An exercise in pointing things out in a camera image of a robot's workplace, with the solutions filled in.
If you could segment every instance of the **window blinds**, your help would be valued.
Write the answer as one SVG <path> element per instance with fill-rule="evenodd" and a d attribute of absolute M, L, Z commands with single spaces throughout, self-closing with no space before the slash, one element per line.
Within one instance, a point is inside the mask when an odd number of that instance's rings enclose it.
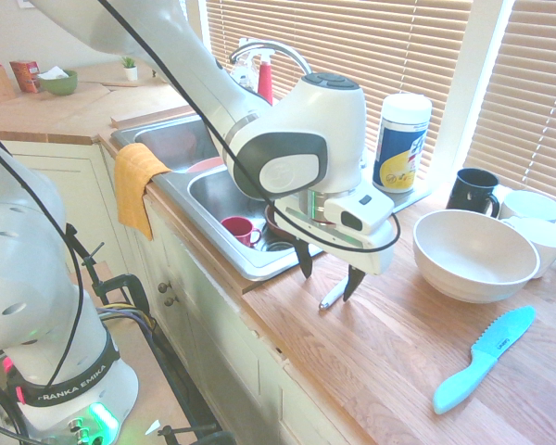
<path fill-rule="evenodd" d="M 516 0 L 464 165 L 556 199 L 556 1 Z"/>
<path fill-rule="evenodd" d="M 295 48 L 313 71 L 343 74 L 367 100 L 369 149 L 375 148 L 383 99 L 424 94 L 433 115 L 421 176 L 430 164 L 471 0 L 290 1 L 207 0 L 212 54 L 230 68 L 240 37 Z M 302 72 L 288 57 L 272 57 L 274 96 L 284 97 Z"/>

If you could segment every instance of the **yellow towel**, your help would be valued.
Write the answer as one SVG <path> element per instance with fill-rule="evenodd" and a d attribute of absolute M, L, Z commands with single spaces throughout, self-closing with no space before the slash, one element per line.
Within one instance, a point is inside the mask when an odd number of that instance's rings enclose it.
<path fill-rule="evenodd" d="M 152 240 L 152 230 L 142 197 L 150 179 L 170 172 L 144 144 L 129 144 L 115 158 L 115 191 L 120 223 L 138 229 Z"/>

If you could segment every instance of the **white pen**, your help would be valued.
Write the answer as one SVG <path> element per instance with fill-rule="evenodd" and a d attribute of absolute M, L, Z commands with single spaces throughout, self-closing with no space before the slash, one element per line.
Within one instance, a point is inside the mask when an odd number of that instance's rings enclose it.
<path fill-rule="evenodd" d="M 334 286 L 332 290 L 330 290 L 327 295 L 322 299 L 322 302 L 319 303 L 319 310 L 325 311 L 332 307 L 332 305 L 338 301 L 342 294 L 344 294 L 344 289 L 346 289 L 346 285 L 348 284 L 348 279 L 344 278 L 340 281 L 337 285 Z"/>

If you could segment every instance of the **light blue knife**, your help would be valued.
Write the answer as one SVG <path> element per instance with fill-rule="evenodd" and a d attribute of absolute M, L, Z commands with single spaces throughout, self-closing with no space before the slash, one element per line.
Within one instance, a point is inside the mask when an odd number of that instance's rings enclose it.
<path fill-rule="evenodd" d="M 435 392 L 435 413 L 446 413 L 464 401 L 482 379 L 536 318 L 536 310 L 525 306 L 497 318 L 472 346 L 472 363 L 445 380 Z"/>

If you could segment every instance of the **cabinet knob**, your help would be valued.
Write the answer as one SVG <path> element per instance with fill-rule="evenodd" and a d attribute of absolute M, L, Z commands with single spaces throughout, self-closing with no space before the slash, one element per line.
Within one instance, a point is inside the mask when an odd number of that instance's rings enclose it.
<path fill-rule="evenodd" d="M 158 283 L 157 289 L 158 292 L 160 292 L 161 294 L 164 294 L 165 292 L 167 292 L 167 289 L 171 287 L 171 285 L 169 283 Z"/>
<path fill-rule="evenodd" d="M 175 301 L 177 301 L 177 299 L 174 299 L 173 297 L 166 297 L 165 300 L 163 301 L 163 304 L 167 307 L 170 307 L 173 305 Z"/>

